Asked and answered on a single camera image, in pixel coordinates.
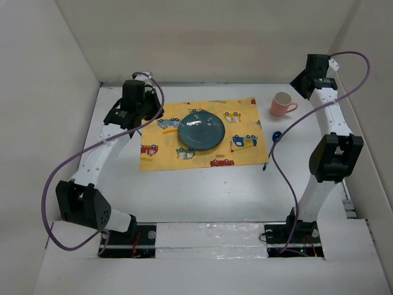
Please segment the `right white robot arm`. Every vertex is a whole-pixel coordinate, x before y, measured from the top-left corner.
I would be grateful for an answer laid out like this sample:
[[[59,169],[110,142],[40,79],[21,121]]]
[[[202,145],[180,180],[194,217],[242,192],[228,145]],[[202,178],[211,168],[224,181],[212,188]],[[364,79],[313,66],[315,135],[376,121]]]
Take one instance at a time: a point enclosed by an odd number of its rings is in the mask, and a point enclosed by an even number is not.
[[[338,104],[338,86],[328,77],[338,70],[338,63],[328,55],[309,54],[305,69],[290,83],[316,113],[321,140],[309,158],[311,173],[298,203],[296,221],[284,226],[284,235],[298,242],[317,221],[328,195],[350,176],[364,146],[363,138],[353,134]]]

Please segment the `teal ceramic plate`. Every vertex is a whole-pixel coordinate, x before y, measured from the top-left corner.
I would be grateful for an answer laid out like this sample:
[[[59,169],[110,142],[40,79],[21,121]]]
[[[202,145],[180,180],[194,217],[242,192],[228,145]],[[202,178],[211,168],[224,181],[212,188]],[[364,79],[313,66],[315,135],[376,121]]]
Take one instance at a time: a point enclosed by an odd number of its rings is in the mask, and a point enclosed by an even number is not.
[[[225,125],[211,112],[193,112],[185,116],[178,127],[182,144],[196,151],[209,151],[224,140]]]

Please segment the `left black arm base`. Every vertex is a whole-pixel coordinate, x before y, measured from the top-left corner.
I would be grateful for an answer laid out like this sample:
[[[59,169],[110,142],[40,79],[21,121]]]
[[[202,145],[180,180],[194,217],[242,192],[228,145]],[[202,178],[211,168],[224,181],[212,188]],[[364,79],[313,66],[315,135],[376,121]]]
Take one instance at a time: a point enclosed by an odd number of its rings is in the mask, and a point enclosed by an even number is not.
[[[150,259],[155,258],[157,224],[138,223],[133,238],[110,230],[102,233],[98,249],[101,258]]]

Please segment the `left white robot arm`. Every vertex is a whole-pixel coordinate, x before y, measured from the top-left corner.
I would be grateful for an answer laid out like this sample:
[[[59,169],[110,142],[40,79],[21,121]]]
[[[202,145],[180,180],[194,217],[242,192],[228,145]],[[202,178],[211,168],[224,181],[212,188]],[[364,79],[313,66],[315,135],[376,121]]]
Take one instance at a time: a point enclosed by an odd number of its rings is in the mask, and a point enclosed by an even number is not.
[[[101,190],[111,165],[143,121],[163,115],[150,76],[134,75],[122,86],[122,96],[103,120],[99,146],[69,181],[60,181],[55,189],[64,221],[98,231],[111,230],[122,243],[131,243],[137,235],[136,218],[111,207]]]

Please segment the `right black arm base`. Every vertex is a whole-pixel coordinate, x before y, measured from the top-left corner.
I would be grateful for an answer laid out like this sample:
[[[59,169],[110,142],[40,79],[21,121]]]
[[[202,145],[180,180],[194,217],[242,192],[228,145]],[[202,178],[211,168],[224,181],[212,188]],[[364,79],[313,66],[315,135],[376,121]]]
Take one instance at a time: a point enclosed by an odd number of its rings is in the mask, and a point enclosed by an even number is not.
[[[259,240],[266,243],[269,258],[324,257],[316,221],[295,221],[295,208],[284,222],[265,224]]]

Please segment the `blue metal spoon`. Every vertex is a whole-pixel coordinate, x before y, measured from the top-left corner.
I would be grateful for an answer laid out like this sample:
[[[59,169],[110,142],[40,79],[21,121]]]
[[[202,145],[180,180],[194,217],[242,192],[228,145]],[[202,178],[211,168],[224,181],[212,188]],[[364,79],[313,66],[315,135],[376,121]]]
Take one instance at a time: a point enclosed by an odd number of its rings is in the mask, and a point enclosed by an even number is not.
[[[273,147],[275,146],[277,140],[280,139],[281,135],[282,135],[282,132],[280,132],[280,131],[275,131],[273,133],[273,135],[272,135],[273,144],[272,144],[272,147],[271,147],[271,149],[270,149],[270,151],[268,153],[268,160],[270,160]],[[268,166],[268,162],[264,163],[262,171],[265,171],[267,169],[267,166]]]

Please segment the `pink ceramic mug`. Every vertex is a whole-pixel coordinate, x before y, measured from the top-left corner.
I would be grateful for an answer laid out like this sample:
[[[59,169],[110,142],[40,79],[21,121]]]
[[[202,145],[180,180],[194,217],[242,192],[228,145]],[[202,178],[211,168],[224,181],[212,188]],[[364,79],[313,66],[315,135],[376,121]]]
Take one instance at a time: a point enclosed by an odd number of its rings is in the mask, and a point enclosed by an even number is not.
[[[286,114],[297,110],[298,104],[293,101],[292,97],[286,92],[277,93],[270,107],[270,114],[275,117],[282,117]]]

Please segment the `yellow car-print cloth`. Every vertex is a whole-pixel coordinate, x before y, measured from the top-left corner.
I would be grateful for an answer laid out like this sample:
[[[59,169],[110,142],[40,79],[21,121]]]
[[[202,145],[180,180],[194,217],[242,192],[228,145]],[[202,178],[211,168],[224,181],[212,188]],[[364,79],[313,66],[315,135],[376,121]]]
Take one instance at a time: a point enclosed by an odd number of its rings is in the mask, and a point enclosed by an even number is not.
[[[204,111],[222,120],[225,136],[218,147],[196,151],[180,141],[178,128],[185,116]],[[141,171],[257,165],[267,161],[268,151],[254,97],[169,103],[163,117],[142,129]]]

